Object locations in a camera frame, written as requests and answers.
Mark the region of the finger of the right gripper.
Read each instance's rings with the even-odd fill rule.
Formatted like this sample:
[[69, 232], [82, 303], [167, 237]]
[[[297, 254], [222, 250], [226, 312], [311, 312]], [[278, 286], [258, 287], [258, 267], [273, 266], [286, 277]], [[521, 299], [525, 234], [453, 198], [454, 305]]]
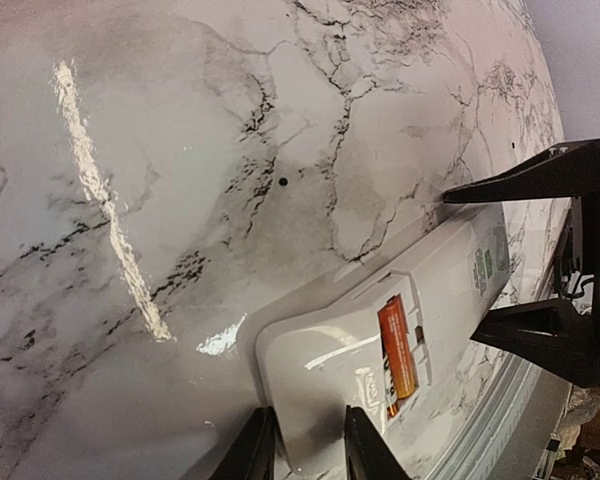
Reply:
[[582, 197], [600, 194], [600, 139], [556, 144], [493, 177], [449, 189], [447, 204]]
[[600, 302], [580, 314], [566, 299], [491, 310], [473, 341], [515, 354], [582, 388], [600, 387]]

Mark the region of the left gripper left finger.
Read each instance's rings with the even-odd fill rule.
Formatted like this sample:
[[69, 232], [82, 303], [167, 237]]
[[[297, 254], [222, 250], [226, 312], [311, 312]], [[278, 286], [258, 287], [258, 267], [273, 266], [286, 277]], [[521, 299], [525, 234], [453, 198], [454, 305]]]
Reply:
[[214, 480], [274, 478], [275, 412], [256, 408], [214, 471]]

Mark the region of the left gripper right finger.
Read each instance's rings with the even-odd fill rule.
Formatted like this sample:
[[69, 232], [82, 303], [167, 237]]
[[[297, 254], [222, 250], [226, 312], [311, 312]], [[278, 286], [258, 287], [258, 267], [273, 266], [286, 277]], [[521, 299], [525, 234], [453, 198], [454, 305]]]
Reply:
[[348, 479], [410, 480], [361, 407], [346, 407], [344, 443]]

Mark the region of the orange AA battery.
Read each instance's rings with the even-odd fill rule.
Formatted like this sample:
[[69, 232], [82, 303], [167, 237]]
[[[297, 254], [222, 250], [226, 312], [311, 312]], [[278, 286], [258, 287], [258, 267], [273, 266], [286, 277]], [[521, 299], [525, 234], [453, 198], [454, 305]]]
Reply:
[[406, 313], [400, 295], [394, 295], [377, 312], [381, 334], [388, 418], [400, 410], [418, 388], [417, 371], [408, 342]]

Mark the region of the white remote control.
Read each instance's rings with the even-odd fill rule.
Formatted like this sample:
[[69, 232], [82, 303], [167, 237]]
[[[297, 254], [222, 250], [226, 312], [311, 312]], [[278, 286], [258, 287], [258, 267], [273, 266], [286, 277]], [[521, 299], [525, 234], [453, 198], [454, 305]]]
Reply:
[[256, 358], [290, 469], [344, 461], [344, 416], [385, 432], [466, 350], [509, 278], [498, 204], [466, 206], [331, 305], [264, 328]]

